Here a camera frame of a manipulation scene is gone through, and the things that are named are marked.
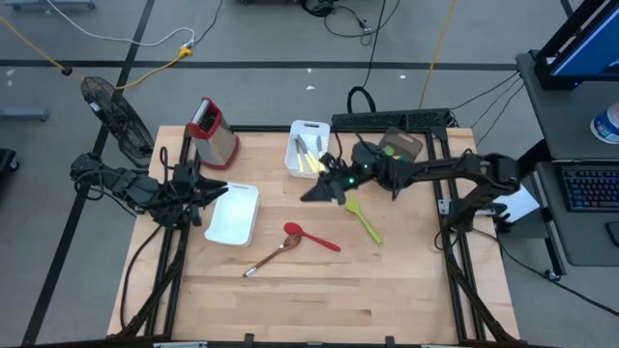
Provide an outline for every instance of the yellow cable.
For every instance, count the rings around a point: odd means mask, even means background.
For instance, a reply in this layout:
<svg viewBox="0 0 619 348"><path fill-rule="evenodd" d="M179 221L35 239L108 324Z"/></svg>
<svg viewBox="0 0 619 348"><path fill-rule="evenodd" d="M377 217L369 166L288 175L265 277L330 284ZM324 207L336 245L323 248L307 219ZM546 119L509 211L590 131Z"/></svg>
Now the yellow cable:
<svg viewBox="0 0 619 348"><path fill-rule="evenodd" d="M176 64L179 60L181 60L182 58L185 58L187 56L192 55L192 51L184 46L181 46L181 50L178 53L178 55L176 56L176 58L174 58L171 62L167 63L166 65L160 67L160 68L156 68L153 71L147 72L146 74L144 74L142 77L140 77L138 80L132 82L132 83L128 83L124 86L118 86L116 87L117 90L124 90L127 89L129 87L133 87L139 83L141 83L142 81L144 81L146 78L148 78L150 75L154 74L154 73L158 73L166 68L169 68L171 66L173 66L174 64Z"/></svg>
<svg viewBox="0 0 619 348"><path fill-rule="evenodd" d="M434 50L434 57L432 58L432 63L429 65L429 69L427 70L426 76L426 84L424 85L424 90L422 91L422 97L419 100L419 108L421 109L424 105L424 98L426 97L427 86L429 85L430 77L432 76L432 72L434 71L434 64L438 60L438 51L441 50L441 44L443 44L443 38L445 37L445 33L447 32L447 27L449 25L449 20L452 18L452 14L454 13L454 8L456 7L456 0L452 0L452 5L449 7L449 13L445 18L445 23L443 23L443 29L441 30L441 35L438 37L438 44L436 45L436 49Z"/></svg>
<svg viewBox="0 0 619 348"><path fill-rule="evenodd" d="M9 29L11 29L11 31L17 35L18 38L20 38L23 42L25 42L26 44L28 44L30 47L32 47L32 49L36 50L39 54L41 54L45 60L47 60L47 62L51 63L54 67L60 69L60 70L64 70L65 67L62 66L62 64L56 62L55 60L53 60L50 56L47 55L47 53L45 53L42 49L36 47L33 43L31 43L28 39L26 39L23 35L21 35L21 33L15 28L13 27L13 25L11 23L9 23L9 21L0 15L0 21L4 23L4 25L6 25ZM74 75L77 79L79 79L80 81L83 79L81 76L75 74Z"/></svg>

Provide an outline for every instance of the wooden tabletop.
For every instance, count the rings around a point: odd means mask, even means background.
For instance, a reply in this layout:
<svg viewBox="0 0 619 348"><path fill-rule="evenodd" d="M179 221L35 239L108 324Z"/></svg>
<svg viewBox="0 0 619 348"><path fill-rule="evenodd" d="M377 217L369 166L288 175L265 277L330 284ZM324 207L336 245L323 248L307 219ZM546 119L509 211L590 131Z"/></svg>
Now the wooden tabletop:
<svg viewBox="0 0 619 348"><path fill-rule="evenodd" d="M474 148L471 130L449 129L448 134L453 156ZM444 257L432 244L438 231L432 183L403 189L395 202L374 183L353 192L384 240L384 246L378 246L362 224L336 203L299 200L314 181L292 178L284 167L288 133L238 135L241 149L233 165L225 171L203 168L201 174L259 189L253 241L249 247L206 241L204 231L214 204L207 207L204 225L193 227L190 234L173 339L240 341L253 333L256 341L380 343L392 335L397 343L457 343ZM161 127L155 153L166 146L169 162L177 162L182 136L183 127ZM350 161L356 137L340 137L343 158ZM379 134L364 134L368 141L377 143L379 138ZM438 141L435 146L440 153ZM337 150L333 137L330 149L332 153ZM419 160L427 160L427 149ZM151 176L161 180L162 171L159 161L153 160ZM443 191L448 197L446 187ZM457 187L463 196L474 184L458 180ZM283 226L289 221L339 245L341 252L303 240L255 275L242 278L244 271L281 244L286 237ZM148 216L137 218L127 263L156 227ZM494 234L488 217L476 217L475 227ZM518 336L498 245L477 234L469 234L468 239L480 297L507 332ZM142 251L133 267L127 320L152 290L161 240L162 233ZM120 290L109 325L111 334L120 331ZM463 294L461 297L467 331L473 337L470 306ZM162 331L166 305L164 295L158 332Z"/></svg>

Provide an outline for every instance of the gray floor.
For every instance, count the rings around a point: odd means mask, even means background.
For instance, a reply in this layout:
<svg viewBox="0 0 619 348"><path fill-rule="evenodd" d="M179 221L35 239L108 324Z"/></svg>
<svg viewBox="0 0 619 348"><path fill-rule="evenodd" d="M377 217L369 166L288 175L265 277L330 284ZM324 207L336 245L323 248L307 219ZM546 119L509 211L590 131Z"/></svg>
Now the gray floor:
<svg viewBox="0 0 619 348"><path fill-rule="evenodd" d="M358 40L334 38L322 21L281 1L241 6L224 1L214 30L194 51L194 62L367 61L369 47ZM379 1L344 1L375 22ZM75 21L93 32L131 37L146 0L99 1L99 9L69 11ZM201 31L210 22L216 0L157 0L144 41L158 39L187 25ZM388 1L388 11L395 1ZM449 7L448 0L403 0L393 21L381 32L376 61L431 60ZM56 14L14 13L0 7L23 33L52 56L70 60L123 61L124 43L95 41L76 32ZM356 30L349 18L330 18L334 28ZM540 48L565 20L559 0L460 1L439 56L445 63L513 64L516 53ZM166 60L185 37L153 48L140 48L137 60ZM0 60L39 59L9 31L0 29ZM120 69L75 68L82 75L99 75L115 83ZM134 80L147 69L132 69ZM368 89L379 109L417 108L426 71L375 70ZM510 72L436 71L425 107L454 106L493 86ZM199 98L217 101L231 124L286 125L295 119L327 121L345 111L352 85L364 70L338 69L173 69L151 77L125 93L153 134L160 125L182 125ZM79 93L78 82L51 68L0 68L0 104L36 104L49 108L47 123L0 124L0 147L18 151L21 168L0 200L0 346L21 342L49 263L74 201L69 166L89 151L99 122ZM462 109L457 117L470 126L500 94L496 91ZM504 102L495 105L475 128L479 139ZM358 110L365 107L359 101ZM541 138L535 115L521 92L480 146L480 152L520 156ZM112 166L128 165L115 141L103 154ZM103 337L107 329L133 220L109 201L88 203L75 233L66 266L44 321L39 342ZM524 240L516 230L506 246L539 270L548 266L541 241ZM523 338L533 343L569 347L607 347L619 338L616 318L583 303L551 284L505 262L516 318ZM569 268L564 283L598 301L619 307L613 290L619 271Z"/></svg>

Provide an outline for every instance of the desk fan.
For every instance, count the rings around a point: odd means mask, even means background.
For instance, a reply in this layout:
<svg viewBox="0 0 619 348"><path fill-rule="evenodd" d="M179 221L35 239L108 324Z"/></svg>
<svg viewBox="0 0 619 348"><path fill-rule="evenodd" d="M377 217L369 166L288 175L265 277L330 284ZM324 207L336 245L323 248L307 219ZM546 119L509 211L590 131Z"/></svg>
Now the desk fan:
<svg viewBox="0 0 619 348"><path fill-rule="evenodd" d="M138 168L148 166L154 141L129 103L114 94L114 87L101 77L86 77L81 93L107 130L118 140L118 148Z"/></svg>

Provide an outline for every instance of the computer monitor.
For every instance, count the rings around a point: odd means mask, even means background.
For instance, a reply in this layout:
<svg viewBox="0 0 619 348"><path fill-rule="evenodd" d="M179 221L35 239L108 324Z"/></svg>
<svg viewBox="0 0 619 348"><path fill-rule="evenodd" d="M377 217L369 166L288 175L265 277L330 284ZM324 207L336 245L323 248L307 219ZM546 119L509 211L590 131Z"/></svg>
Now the computer monitor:
<svg viewBox="0 0 619 348"><path fill-rule="evenodd" d="M585 0L536 55L547 90L619 81L619 1Z"/></svg>

